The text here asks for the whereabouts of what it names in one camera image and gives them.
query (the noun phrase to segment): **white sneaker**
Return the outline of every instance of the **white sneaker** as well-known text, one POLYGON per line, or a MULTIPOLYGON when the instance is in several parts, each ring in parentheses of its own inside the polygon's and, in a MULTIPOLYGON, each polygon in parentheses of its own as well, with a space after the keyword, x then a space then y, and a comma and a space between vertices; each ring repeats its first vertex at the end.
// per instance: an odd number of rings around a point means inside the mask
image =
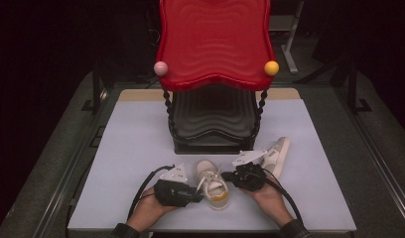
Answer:
POLYGON ((215 210, 225 209, 228 204, 228 188, 218 168, 211 161, 202 160, 197 163, 194 175, 199 183, 197 190, 202 187, 209 206, 215 210))
POLYGON ((290 139, 288 137, 279 138, 278 142, 267 150, 267 153, 262 158, 261 167, 268 171, 267 176, 273 175, 276 179, 279 178, 287 151, 289 150, 290 139))

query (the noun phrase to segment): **shoe sole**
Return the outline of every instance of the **shoe sole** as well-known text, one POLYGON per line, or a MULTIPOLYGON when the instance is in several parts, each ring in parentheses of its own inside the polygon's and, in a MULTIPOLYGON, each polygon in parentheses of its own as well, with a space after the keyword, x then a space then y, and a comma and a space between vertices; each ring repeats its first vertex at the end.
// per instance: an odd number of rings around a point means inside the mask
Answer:
POLYGON ((290 139, 288 137, 281 137, 279 138, 279 141, 283 138, 284 142, 283 142, 283 146, 281 148, 281 150, 279 151, 279 157, 277 158, 277 163, 274 167, 274 170, 271 172, 271 174, 273 174, 273 176, 278 179, 282 170, 283 170, 283 165, 284 162, 286 160, 286 156, 287 156, 287 152, 289 150, 289 146, 290 146, 290 139))

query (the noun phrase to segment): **black cable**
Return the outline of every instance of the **black cable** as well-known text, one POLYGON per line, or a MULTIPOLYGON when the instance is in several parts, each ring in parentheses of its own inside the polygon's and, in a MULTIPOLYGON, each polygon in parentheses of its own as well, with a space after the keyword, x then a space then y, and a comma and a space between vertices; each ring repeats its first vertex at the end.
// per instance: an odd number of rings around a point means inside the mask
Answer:
POLYGON ((147 194, 147 195, 145 195, 145 196, 141 196, 139 200, 141 200, 141 199, 143 199, 143 198, 146 198, 147 196, 151 196, 151 195, 154 195, 154 193, 150 193, 150 194, 147 194))
POLYGON ((146 87, 144 87, 144 89, 150 88, 154 83, 156 83, 156 82, 158 82, 158 81, 159 81, 159 78, 156 78, 156 80, 150 82, 146 87))
POLYGON ((280 184, 279 180, 273 175, 273 173, 271 173, 268 170, 262 169, 264 172, 267 172, 268 174, 270 174, 270 176, 276 180, 276 182, 283 188, 283 186, 280 184))
POLYGON ((301 216, 301 213, 299 212, 298 206, 296 205, 295 201, 290 196, 290 194, 283 188, 283 186, 276 184, 274 181, 272 181, 272 180, 270 180, 268 178, 263 178, 263 177, 261 177, 261 176, 259 176, 257 174, 254 174, 254 173, 246 172, 245 174, 251 175, 251 176, 254 176, 254 177, 257 177, 257 178, 260 178, 260 179, 264 179, 264 181, 267 182, 267 184, 271 185, 272 187, 277 189, 280 193, 282 193, 283 196, 289 201, 290 205, 293 208, 293 211, 295 211, 296 218, 298 218, 298 220, 300 220, 302 222, 302 224, 304 224, 304 221, 302 220, 302 216, 301 216))
POLYGON ((144 180, 143 184, 141 184, 140 188, 138 189, 137 194, 136 194, 135 197, 134 197, 134 200, 132 201, 131 207, 129 208, 128 217, 127 217, 126 219, 128 219, 128 218, 131 216, 132 212, 133 212, 134 209, 135 209, 135 206, 137 205, 138 201, 140 200, 140 197, 141 197, 141 194, 142 194, 143 191, 144 191, 144 188, 146 188, 147 184, 150 182, 150 180, 153 178, 153 176, 154 176, 157 172, 159 172, 159 171, 161 171, 161 170, 171 170, 171 169, 173 169, 174 167, 175 167, 175 166, 171 166, 171 167, 170 167, 170 166, 160 167, 160 168, 156 169, 155 171, 151 172, 151 173, 147 176, 147 178, 144 180))

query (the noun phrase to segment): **hand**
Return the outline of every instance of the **hand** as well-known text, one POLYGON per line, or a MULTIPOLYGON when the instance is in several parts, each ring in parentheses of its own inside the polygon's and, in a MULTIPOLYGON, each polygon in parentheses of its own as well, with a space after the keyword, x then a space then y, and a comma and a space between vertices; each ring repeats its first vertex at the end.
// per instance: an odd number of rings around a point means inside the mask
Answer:
MULTIPOLYGON (((274 178, 268 179, 276 184, 278 183, 274 178)), ((264 183, 259 190, 249 191, 242 189, 242 191, 252 196, 261 210, 273 219, 280 228, 293 220, 284 204, 283 195, 271 185, 264 183)))
POLYGON ((138 232, 143 232, 150 228, 166 213, 176 210, 176 206, 164 206, 160 204, 156 196, 153 194, 154 188, 150 187, 142 194, 142 198, 135 207, 131 217, 126 222, 138 232))

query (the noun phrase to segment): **yellow ball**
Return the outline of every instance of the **yellow ball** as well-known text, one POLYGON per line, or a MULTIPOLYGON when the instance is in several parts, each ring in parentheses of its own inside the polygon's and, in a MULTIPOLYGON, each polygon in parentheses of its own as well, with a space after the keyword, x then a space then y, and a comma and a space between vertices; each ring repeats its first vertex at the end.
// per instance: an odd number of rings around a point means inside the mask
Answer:
POLYGON ((279 71, 279 64, 275 61, 268 61, 265 63, 264 70, 267 75, 276 75, 276 73, 279 71))

